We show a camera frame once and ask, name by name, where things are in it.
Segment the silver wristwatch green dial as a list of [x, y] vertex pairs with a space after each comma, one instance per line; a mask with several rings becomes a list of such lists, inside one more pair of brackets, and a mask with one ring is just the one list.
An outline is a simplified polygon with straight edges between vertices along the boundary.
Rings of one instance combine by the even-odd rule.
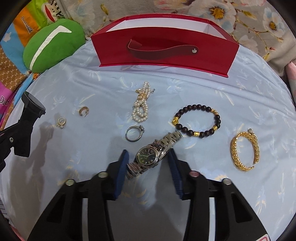
[[154, 168], [182, 137], [179, 131], [167, 133], [162, 139], [139, 149], [134, 161], [127, 164], [126, 177], [132, 179]]

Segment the gold chain bangle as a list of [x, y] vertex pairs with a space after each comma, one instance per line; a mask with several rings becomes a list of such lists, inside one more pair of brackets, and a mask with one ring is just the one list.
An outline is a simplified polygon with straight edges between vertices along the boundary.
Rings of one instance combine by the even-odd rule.
[[233, 164], [240, 171], [254, 169], [260, 160], [258, 138], [253, 129], [240, 132], [230, 142], [230, 154]]

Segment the colourful cartoon blanket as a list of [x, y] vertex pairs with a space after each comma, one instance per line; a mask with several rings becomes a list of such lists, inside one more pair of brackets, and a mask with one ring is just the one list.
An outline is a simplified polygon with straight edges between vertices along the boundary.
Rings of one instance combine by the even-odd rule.
[[29, 40], [44, 27], [64, 18], [56, 1], [29, 1], [1, 39], [1, 130], [23, 92], [38, 77], [23, 62]]

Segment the light blue palm bedsheet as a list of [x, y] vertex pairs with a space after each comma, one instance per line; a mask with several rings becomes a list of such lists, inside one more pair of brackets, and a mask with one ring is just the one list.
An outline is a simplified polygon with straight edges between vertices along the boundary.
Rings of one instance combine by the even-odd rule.
[[[183, 137], [179, 159], [206, 178], [230, 178], [276, 240], [295, 214], [295, 106], [282, 79], [257, 54], [240, 47], [228, 77], [181, 68], [101, 68], [93, 44], [40, 75], [28, 88], [46, 108], [34, 125], [31, 154], [10, 154], [1, 199], [27, 238], [61, 185], [84, 181], [174, 131], [175, 113], [190, 104], [215, 109], [221, 126], [207, 138]], [[230, 142], [253, 129], [260, 160], [236, 168]]]

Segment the green plush pillow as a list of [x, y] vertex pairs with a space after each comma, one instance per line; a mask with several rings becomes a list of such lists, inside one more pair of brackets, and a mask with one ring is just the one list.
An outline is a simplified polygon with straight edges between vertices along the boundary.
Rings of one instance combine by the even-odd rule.
[[29, 40], [23, 51], [23, 62], [28, 70], [43, 73], [71, 56], [85, 42], [85, 33], [79, 23], [60, 19]]

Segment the red gift box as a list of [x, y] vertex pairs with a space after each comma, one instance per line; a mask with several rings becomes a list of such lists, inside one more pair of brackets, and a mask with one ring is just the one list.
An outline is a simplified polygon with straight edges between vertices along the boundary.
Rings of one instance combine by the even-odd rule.
[[180, 14], [126, 16], [91, 37], [102, 67], [158, 65], [223, 77], [238, 43], [213, 21]]

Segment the pink white plush pillow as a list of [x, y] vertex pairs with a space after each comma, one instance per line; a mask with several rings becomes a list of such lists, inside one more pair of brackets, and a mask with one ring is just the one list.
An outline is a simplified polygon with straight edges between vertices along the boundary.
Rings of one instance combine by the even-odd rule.
[[293, 100], [296, 102], [296, 65], [293, 62], [290, 62], [285, 67], [285, 70], [290, 84]]

